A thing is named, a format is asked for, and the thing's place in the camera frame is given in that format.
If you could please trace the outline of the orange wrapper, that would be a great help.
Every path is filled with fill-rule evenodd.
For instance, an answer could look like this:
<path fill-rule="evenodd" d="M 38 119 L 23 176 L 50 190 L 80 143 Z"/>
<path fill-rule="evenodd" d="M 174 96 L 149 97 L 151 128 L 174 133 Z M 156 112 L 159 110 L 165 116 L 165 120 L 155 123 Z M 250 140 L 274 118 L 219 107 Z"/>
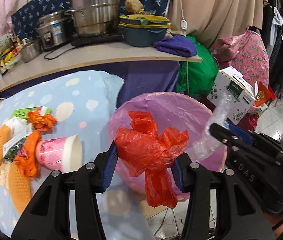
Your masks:
<path fill-rule="evenodd" d="M 52 131 L 57 124 L 57 119 L 52 114 L 40 115 L 38 111 L 29 112 L 28 121 L 40 132 Z"/>
<path fill-rule="evenodd" d="M 41 139 L 41 133 L 38 130 L 33 131 L 26 138 L 22 148 L 13 160 L 18 171 L 29 180 L 37 178 L 40 174 L 39 162 L 36 159 L 36 147 Z"/>

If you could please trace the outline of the pink paper cup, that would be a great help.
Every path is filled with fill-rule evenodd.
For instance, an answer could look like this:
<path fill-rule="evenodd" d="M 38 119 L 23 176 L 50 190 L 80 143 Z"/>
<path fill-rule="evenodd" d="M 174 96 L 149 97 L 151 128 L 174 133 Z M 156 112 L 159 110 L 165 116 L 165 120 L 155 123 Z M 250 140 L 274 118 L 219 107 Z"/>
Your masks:
<path fill-rule="evenodd" d="M 38 162 L 49 170 L 73 172 L 82 166 L 82 144 L 78 135 L 42 140 L 35 150 Z"/>

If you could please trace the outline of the green white small carton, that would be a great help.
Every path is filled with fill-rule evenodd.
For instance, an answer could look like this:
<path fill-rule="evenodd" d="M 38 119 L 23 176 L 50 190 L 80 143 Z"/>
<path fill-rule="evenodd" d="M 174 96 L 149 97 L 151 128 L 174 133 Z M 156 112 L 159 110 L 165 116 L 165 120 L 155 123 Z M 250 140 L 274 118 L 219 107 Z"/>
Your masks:
<path fill-rule="evenodd" d="M 28 124 L 3 145 L 3 160 L 13 161 L 27 137 L 33 132 L 33 125 Z"/>

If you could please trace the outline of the white tissue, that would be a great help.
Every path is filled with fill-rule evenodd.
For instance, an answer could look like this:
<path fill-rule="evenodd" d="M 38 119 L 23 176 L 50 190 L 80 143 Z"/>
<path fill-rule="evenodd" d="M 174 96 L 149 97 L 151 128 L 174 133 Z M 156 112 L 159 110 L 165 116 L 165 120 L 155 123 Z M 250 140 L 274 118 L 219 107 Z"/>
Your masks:
<path fill-rule="evenodd" d="M 10 137 L 14 137 L 27 126 L 27 120 L 14 117 L 7 120 L 4 125 L 10 129 Z"/>

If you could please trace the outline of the bright green long box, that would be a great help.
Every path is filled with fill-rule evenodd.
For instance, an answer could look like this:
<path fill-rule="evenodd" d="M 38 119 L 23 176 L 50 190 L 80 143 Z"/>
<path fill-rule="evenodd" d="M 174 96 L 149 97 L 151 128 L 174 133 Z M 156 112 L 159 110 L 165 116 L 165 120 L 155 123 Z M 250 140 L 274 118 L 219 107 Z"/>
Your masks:
<path fill-rule="evenodd" d="M 38 111 L 40 115 L 45 115 L 50 114 L 52 112 L 52 109 L 45 106 L 15 109 L 12 113 L 12 118 L 27 119 L 28 113 L 34 111 Z"/>

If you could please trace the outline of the red plastic bag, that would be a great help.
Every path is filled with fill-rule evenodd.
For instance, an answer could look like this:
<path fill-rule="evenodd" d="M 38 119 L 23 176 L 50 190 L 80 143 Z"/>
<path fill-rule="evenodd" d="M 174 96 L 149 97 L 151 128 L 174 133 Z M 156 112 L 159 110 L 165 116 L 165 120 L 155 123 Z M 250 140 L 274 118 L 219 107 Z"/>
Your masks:
<path fill-rule="evenodd" d="M 146 202 L 149 206 L 177 205 L 177 194 L 167 171 L 184 152 L 188 131 L 168 127 L 158 135 L 157 124 L 148 112 L 129 111 L 131 128 L 120 126 L 114 142 L 117 153 L 130 177 L 144 174 Z"/>

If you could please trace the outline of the red orange paper packet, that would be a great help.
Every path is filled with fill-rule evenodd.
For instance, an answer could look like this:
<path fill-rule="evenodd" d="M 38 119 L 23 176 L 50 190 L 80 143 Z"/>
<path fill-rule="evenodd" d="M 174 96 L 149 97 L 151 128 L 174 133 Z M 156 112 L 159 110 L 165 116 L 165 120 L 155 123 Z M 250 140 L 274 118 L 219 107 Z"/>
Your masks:
<path fill-rule="evenodd" d="M 272 88 L 264 86 L 261 82 L 257 84 L 256 93 L 256 101 L 254 103 L 256 107 L 260 107 L 264 103 L 275 99 Z"/>

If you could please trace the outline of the green plastic bag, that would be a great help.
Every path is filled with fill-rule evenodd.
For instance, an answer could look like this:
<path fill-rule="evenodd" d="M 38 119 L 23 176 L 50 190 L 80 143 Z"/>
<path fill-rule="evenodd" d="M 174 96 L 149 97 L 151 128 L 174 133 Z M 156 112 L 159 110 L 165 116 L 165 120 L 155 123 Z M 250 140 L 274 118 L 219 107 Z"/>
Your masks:
<path fill-rule="evenodd" d="M 210 51 L 199 43 L 193 36 L 187 35 L 197 49 L 201 62 L 180 62 L 176 90 L 192 98 L 206 97 L 213 86 L 219 71 L 218 63 Z"/>

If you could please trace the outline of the light blue spotted tablecloth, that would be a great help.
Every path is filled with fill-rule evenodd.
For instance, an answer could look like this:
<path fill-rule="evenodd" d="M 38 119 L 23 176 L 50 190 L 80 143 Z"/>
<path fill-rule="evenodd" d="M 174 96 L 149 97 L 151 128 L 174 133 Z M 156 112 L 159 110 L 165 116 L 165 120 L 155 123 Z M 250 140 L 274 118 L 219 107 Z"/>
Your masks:
<path fill-rule="evenodd" d="M 124 81 L 102 71 L 82 71 L 27 88 L 0 103 L 0 127 L 17 109 L 45 106 L 51 109 L 57 124 L 44 140 L 77 135 L 83 163 L 93 161 L 109 148 L 108 121 L 116 109 Z M 97 195 L 103 228 L 108 239 L 153 239 L 139 204 L 119 175 L 110 187 Z M 11 195 L 0 185 L 0 235 L 11 236 L 20 215 Z"/>

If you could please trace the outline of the dark soy sauce bottle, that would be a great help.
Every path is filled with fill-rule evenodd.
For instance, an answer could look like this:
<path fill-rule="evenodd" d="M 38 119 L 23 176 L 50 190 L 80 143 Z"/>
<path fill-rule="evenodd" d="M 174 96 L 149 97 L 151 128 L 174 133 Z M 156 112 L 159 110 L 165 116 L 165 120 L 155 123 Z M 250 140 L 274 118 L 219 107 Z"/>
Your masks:
<path fill-rule="evenodd" d="M 0 73 L 2 76 L 4 76 L 7 73 L 7 69 L 4 63 L 4 60 L 0 56 Z"/>

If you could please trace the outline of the beige curtain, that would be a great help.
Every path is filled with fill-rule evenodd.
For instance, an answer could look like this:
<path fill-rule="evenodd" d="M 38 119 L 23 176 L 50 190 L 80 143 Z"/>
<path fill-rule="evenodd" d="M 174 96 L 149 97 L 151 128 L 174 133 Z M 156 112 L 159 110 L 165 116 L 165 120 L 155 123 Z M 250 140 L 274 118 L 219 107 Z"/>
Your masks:
<path fill-rule="evenodd" d="M 265 0 L 170 0 L 171 31 L 192 35 L 209 49 L 219 38 L 238 36 L 263 26 Z M 181 28 L 185 19 L 188 28 Z"/>

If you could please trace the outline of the small steel lidded pot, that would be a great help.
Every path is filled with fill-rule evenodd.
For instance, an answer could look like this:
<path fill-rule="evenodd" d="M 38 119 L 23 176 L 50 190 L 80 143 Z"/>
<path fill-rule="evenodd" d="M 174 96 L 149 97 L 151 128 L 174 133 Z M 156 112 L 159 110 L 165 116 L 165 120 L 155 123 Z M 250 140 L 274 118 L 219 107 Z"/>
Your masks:
<path fill-rule="evenodd" d="M 24 46 L 20 50 L 20 57 L 24 63 L 28 63 L 41 55 L 42 52 L 42 44 L 39 38 L 35 40 L 26 39 Z"/>

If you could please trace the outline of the black induction cooktop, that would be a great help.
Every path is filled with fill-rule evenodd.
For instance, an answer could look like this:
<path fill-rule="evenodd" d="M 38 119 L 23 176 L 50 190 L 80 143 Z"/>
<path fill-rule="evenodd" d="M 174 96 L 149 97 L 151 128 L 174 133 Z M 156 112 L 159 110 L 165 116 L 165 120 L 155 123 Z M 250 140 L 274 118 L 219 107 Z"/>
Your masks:
<path fill-rule="evenodd" d="M 119 42 L 122 40 L 122 36 L 118 33 L 116 34 L 106 34 L 100 36 L 91 37 L 79 37 L 78 35 L 73 36 L 71 45 L 75 47 L 84 47 L 95 44 L 109 43 L 109 42 Z"/>

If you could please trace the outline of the navy patterned cloth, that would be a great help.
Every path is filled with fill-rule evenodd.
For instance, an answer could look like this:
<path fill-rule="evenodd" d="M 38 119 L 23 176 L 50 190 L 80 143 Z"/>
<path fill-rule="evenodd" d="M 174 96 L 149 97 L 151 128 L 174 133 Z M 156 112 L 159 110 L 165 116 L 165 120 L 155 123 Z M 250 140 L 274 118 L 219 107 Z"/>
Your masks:
<path fill-rule="evenodd" d="M 126 14 L 125 1 L 120 2 L 120 14 Z M 166 16 L 170 0 L 139 0 L 143 9 L 154 15 Z M 14 33 L 22 40 L 38 37 L 39 19 L 52 12 L 70 9 L 70 0 L 31 0 L 12 15 Z"/>

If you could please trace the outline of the brown loofah sponge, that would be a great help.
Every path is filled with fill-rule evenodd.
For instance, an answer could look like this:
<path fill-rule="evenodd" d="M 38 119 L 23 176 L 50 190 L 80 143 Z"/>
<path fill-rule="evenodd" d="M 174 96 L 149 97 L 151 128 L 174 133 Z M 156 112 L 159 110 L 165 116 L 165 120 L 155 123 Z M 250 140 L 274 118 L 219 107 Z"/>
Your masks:
<path fill-rule="evenodd" d="M 143 4 L 140 0 L 126 0 L 125 9 L 127 12 L 137 13 L 140 12 L 143 8 Z"/>

